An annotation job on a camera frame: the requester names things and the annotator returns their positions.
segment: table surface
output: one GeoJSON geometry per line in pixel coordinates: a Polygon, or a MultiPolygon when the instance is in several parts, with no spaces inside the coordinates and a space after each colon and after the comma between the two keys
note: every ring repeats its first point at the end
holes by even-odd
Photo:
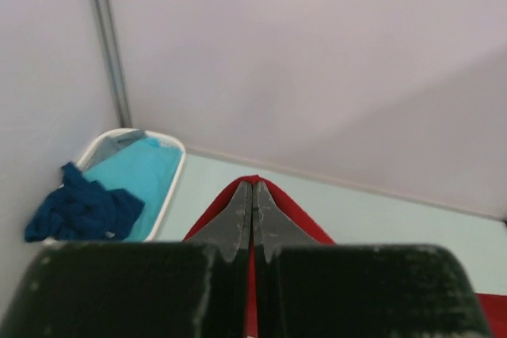
{"type": "Polygon", "coordinates": [[[451,250],[475,291],[507,294],[501,222],[189,154],[158,241],[180,241],[235,178],[258,174],[286,191],[337,243],[430,243],[451,250]]]}

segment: gray cloth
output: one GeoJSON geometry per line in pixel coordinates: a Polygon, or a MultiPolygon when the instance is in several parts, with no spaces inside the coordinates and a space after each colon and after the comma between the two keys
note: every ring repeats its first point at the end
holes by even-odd
{"type": "Polygon", "coordinates": [[[98,146],[97,151],[93,155],[87,169],[95,166],[99,162],[103,162],[106,158],[110,158],[114,154],[120,152],[123,148],[130,146],[132,143],[140,139],[146,138],[147,135],[142,130],[130,131],[114,138],[106,137],[98,146]]]}

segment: red cloth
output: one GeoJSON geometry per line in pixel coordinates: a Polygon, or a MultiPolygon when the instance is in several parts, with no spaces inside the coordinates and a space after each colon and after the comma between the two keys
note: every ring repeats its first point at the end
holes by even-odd
{"type": "MultiPolygon", "coordinates": [[[[192,237],[197,231],[206,226],[216,215],[222,211],[231,200],[236,188],[241,181],[248,181],[256,184],[264,181],[273,196],[276,205],[301,229],[316,241],[325,245],[334,244],[326,232],[313,221],[312,218],[292,200],[283,190],[278,188],[273,182],[260,176],[240,177],[232,181],[215,198],[212,204],[200,216],[195,225],[185,236],[185,239],[192,237]]],[[[250,241],[250,263],[249,263],[249,286],[248,286],[248,312],[246,318],[246,332],[249,336],[257,337],[257,302],[255,293],[255,260],[254,260],[254,240],[250,241]]],[[[486,317],[493,329],[496,338],[507,338],[507,296],[497,296],[492,294],[478,294],[482,308],[486,312],[486,317]]]]}

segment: black object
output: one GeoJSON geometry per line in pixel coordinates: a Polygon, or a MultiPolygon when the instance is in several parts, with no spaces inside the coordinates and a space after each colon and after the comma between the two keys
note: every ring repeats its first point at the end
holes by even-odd
{"type": "Polygon", "coordinates": [[[45,249],[0,337],[242,337],[251,238],[260,338],[491,336],[445,249],[321,246],[243,182],[186,242],[45,249]]]}

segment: light blue cloth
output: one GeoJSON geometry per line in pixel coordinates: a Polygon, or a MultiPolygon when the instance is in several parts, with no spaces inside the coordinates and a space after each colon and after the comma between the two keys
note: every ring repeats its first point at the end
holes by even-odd
{"type": "Polygon", "coordinates": [[[182,152],[160,146],[155,138],[134,142],[84,173],[106,189],[123,188],[141,199],[144,209],[125,241],[143,241],[151,232],[173,182],[182,152]]]}

